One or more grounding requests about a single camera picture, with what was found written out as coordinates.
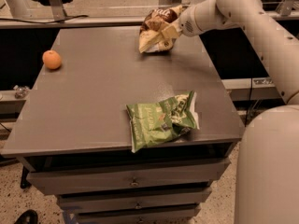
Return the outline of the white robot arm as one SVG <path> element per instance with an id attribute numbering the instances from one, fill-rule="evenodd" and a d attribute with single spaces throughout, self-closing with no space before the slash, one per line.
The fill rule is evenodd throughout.
<path id="1" fill-rule="evenodd" d="M 239 148 L 235 224 L 299 224 L 299 41 L 263 10 L 261 0 L 206 0 L 162 30 L 163 38 L 238 27 L 266 76 L 253 80 L 260 96 L 272 89 L 284 105 L 246 127 Z"/>

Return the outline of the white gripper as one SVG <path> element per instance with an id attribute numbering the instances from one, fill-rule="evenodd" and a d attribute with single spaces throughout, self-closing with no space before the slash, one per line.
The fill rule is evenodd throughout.
<path id="1" fill-rule="evenodd" d="M 202 34 L 204 30 L 199 25 L 201 7 L 200 4 L 188 7 L 181 13 L 178 22 L 162 23 L 158 30 L 158 41 L 177 39 L 181 33 L 188 37 Z"/>

